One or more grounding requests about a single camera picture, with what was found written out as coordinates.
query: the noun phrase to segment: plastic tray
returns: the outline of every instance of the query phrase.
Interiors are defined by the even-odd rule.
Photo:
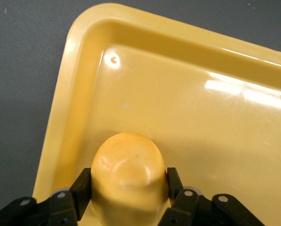
[[[67,37],[34,197],[70,186],[130,131],[184,185],[281,225],[281,52],[122,5],[86,10]],[[79,225],[100,224],[88,208]]]

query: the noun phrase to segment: yellow plastic object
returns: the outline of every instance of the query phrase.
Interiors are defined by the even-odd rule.
[[[281,225],[280,52],[117,4],[86,10],[67,37],[34,197],[70,186],[121,132],[149,137],[184,185]]]
[[[163,157],[136,133],[105,141],[91,166],[92,209],[104,226],[157,226],[168,200]]]

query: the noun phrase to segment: gray table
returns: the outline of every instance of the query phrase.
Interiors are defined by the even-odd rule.
[[[101,0],[0,0],[0,208],[32,195],[67,32]],[[115,1],[281,51],[281,0]]]

